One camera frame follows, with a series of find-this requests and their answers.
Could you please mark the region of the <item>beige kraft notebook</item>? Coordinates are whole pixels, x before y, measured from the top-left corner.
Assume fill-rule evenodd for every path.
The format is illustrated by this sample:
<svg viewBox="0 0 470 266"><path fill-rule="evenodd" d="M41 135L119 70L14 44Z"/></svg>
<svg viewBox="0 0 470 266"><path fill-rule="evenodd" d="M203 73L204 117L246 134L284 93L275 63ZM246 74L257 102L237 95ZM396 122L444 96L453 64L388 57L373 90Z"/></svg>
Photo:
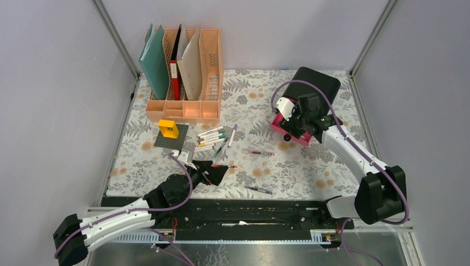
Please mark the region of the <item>beige kraft notebook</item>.
<svg viewBox="0 0 470 266"><path fill-rule="evenodd" d="M187 99L193 101L199 100L202 90L200 35L201 29L197 27L192 37L189 38L187 29L181 24L181 33L176 55L177 66L180 71Z"/></svg>

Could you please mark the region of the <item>white purple marker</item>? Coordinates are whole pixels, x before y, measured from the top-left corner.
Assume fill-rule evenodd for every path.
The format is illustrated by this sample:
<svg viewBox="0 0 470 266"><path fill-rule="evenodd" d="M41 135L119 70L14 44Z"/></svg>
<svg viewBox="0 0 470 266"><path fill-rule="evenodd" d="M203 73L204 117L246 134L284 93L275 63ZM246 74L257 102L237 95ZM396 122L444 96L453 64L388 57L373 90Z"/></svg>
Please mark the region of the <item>white purple marker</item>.
<svg viewBox="0 0 470 266"><path fill-rule="evenodd" d="M237 124L235 124L234 127L233 127L231 136L230 136L230 138L229 138L228 146L227 146L228 149L230 149L230 148L232 147L232 145L233 145L233 140L234 140L234 136L235 136L236 131L237 131L237 127L238 127Z"/></svg>

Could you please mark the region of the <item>white marker black cap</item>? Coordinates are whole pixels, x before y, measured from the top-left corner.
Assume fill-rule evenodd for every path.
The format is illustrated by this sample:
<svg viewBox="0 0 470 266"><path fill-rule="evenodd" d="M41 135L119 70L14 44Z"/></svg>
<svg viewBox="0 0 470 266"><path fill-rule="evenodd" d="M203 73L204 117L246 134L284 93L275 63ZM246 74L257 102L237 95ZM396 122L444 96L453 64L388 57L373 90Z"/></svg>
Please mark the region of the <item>white marker black cap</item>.
<svg viewBox="0 0 470 266"><path fill-rule="evenodd" d="M208 131L205 131L203 133L200 133L198 134L197 136L198 137L202 137L202 136L205 136L205 135L208 135L208 134L212 134L212 133L215 133L215 132L219 132L220 130L222 130L224 127L223 126L219 126L219 127L216 127L214 129L211 129L211 130L208 130Z"/></svg>

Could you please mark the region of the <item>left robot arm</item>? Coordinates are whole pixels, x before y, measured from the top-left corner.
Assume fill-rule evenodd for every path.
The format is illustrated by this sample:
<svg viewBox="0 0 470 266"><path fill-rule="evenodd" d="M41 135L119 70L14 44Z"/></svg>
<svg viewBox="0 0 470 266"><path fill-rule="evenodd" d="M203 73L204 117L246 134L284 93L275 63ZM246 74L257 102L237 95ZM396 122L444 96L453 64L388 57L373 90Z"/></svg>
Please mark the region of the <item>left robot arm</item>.
<svg viewBox="0 0 470 266"><path fill-rule="evenodd" d="M105 214L66 216L53 233L54 258L59 265L76 265L90 252L125 233L156 226L167 227L172 213L186 204L200 184L218 186L229 167L212 161L180 164L183 175L172 174L143 197Z"/></svg>

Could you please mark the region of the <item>teal folder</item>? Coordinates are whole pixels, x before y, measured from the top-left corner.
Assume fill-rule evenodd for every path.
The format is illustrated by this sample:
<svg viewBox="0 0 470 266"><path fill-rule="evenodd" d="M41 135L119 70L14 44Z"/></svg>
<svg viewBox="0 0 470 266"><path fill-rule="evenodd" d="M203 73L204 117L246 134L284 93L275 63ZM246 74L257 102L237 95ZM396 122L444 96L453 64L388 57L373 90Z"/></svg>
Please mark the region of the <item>teal folder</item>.
<svg viewBox="0 0 470 266"><path fill-rule="evenodd" d="M156 100L165 100L169 88L169 75L163 46L165 30L150 24L139 63Z"/></svg>

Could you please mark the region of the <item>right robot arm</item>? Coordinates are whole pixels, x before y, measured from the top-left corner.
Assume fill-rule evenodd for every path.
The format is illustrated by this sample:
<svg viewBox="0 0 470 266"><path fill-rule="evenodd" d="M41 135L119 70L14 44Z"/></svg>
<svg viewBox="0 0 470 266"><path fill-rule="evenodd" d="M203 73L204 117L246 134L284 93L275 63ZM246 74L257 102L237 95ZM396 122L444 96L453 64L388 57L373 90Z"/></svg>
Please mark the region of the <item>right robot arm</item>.
<svg viewBox="0 0 470 266"><path fill-rule="evenodd" d="M296 132L315 138L331 150L348 167L359 182L353 196L336 196L325 201L326 208L318 213L318 221L332 228L340 218L359 218L366 224L383 222L399 225L410 215L406 198L406 177L399 166L389 166L373 156L348 132L324 93L304 94L297 99L282 96L271 106L280 122Z"/></svg>

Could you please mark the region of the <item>black pink drawer box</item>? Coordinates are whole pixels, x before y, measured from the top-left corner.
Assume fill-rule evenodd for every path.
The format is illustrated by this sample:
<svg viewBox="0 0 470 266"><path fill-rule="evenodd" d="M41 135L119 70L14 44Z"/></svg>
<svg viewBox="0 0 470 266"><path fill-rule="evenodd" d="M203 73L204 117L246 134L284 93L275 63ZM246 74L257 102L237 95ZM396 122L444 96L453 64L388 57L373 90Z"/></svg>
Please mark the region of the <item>black pink drawer box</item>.
<svg viewBox="0 0 470 266"><path fill-rule="evenodd" d="M292 80L285 83L284 85L287 88L281 97L289 98L293 102L296 102L298 97L304 94L317 93L318 95L321 95L329 107L328 115L331 115L330 106L333 103L341 86L340 81L337 78L323 74L313 69L309 69L307 67L299 68L293 76ZM272 97L272 109L275 112L275 118L273 119L270 128L273 131L281 134L284 141L286 142L294 141L300 145L308 146L310 144L310 140L315 137L304 133L300 138L295 138L291 134L287 133L284 129L284 119L279 111L275 109L275 104L280 97L278 99L275 97L275 95ZM335 121L333 116L332 127L337 124L341 125L342 122L340 120ZM321 138L315 139L318 142L322 142Z"/></svg>

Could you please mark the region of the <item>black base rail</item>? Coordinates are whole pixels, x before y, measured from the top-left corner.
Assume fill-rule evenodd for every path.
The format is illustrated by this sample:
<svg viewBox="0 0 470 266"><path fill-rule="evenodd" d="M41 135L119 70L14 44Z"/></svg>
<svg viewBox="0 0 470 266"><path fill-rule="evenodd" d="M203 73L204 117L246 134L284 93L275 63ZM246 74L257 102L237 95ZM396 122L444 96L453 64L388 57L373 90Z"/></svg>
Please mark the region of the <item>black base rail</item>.
<svg viewBox="0 0 470 266"><path fill-rule="evenodd" d="M159 212L151 228L168 229L178 241L308 241L310 232L335 234L344 224L320 201L192 198Z"/></svg>

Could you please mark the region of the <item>purple pen near front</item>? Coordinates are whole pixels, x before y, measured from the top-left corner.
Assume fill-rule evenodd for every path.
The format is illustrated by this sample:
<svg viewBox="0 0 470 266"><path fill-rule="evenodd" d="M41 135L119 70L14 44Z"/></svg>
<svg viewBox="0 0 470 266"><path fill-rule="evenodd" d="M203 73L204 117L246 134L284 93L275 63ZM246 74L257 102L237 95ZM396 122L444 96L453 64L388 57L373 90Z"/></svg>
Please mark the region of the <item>purple pen near front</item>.
<svg viewBox="0 0 470 266"><path fill-rule="evenodd" d="M248 190L251 190L251 191L257 191L257 192L260 192L260 193L265 193L265 194L268 194L268 195L273 194L272 191L269 191L269 190L266 190L266 189L263 189L263 188L250 187L250 186L244 186L244 188L248 189Z"/></svg>

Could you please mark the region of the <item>dark red pen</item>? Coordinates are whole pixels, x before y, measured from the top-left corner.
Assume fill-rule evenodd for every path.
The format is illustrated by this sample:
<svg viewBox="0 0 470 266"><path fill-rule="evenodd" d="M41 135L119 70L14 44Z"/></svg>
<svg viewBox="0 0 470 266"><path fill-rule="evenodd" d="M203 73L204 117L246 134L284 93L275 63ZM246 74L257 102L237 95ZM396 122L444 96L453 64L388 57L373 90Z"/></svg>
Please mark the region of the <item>dark red pen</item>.
<svg viewBox="0 0 470 266"><path fill-rule="evenodd" d="M248 151L249 154L254 155L262 155L262 156L274 156L275 153L273 152L265 152L265 151Z"/></svg>

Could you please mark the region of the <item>orange plastic file organizer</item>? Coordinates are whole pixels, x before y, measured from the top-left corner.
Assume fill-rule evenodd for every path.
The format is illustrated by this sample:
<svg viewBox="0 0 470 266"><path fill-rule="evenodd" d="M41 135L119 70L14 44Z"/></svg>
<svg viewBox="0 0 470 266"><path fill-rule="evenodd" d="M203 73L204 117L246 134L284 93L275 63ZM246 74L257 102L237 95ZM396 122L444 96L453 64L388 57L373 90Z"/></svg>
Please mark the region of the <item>orange plastic file organizer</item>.
<svg viewBox="0 0 470 266"><path fill-rule="evenodd" d="M166 29L162 37L167 64L166 99L151 95L147 101L146 113L151 122L161 119L177 123L216 124L220 121L223 90L223 55L220 29L202 29L199 38L202 63L202 90L200 99L181 99L173 97L173 84L170 74L170 56L177 36L177 29Z"/></svg>

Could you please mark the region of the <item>white marker pink cap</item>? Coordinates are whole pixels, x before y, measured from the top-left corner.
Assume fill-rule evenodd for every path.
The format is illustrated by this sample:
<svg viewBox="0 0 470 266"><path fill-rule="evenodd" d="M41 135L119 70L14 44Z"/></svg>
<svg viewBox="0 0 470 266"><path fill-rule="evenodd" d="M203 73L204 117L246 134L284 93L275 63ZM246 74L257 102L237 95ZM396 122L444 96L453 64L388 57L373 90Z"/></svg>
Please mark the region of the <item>white marker pink cap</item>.
<svg viewBox="0 0 470 266"><path fill-rule="evenodd" d="M203 152L203 151L208 151L208 150L213 150L213 149L214 149L214 145L208 145L208 146L195 147L195 148L192 148L191 150L193 152Z"/></svg>

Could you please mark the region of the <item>red binder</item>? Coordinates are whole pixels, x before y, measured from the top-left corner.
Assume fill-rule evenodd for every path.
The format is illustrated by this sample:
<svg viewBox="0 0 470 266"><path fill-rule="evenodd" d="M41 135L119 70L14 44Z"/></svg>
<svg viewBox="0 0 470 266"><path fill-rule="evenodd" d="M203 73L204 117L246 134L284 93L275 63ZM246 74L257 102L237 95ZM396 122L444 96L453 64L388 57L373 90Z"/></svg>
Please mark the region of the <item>red binder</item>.
<svg viewBox="0 0 470 266"><path fill-rule="evenodd" d="M171 72L172 85L173 85L173 98L175 100L181 100L181 79L179 76L178 66L177 66L177 53L178 53L181 31L182 31L182 25L180 24L177 30L176 39L175 39L172 54L170 57L170 72Z"/></svg>

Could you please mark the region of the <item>floral table mat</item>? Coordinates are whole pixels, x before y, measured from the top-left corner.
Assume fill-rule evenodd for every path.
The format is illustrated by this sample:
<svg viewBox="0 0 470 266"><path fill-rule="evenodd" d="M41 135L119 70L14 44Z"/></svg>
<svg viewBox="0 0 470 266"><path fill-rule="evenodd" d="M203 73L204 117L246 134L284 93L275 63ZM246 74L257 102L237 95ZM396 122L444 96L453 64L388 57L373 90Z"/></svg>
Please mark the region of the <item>floral table mat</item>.
<svg viewBox="0 0 470 266"><path fill-rule="evenodd" d="M218 186L199 185L194 198L263 198L323 200L334 196L352 196L359 183L349 169L330 150L312 140L308 147L286 142L270 129L274 115L270 108L273 91L292 79L293 70L226 70L222 91L220 125L230 136L238 125L233 146L221 153L213 150L195 155L212 160L228 169ZM169 158L169 150L155 147L157 125L146 113L151 95L146 78L140 80L134 104L123 135L119 153L106 190L107 196L143 196L169 175L182 173ZM273 152L274 156L249 154L248 151ZM244 186L263 188L272 195L251 191Z"/></svg>

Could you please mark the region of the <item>white marker green cap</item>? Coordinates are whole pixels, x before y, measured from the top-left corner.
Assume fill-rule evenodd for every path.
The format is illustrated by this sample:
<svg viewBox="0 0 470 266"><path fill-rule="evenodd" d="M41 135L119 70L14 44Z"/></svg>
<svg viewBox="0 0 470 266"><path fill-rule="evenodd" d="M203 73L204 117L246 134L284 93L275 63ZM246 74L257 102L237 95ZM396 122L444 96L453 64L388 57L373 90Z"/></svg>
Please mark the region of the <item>white marker green cap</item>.
<svg viewBox="0 0 470 266"><path fill-rule="evenodd" d="M225 132L226 132L225 130L219 130L219 131L212 132L206 135L201 135L197 141L202 142L202 141L206 141L208 139L214 138L214 137L223 136Z"/></svg>

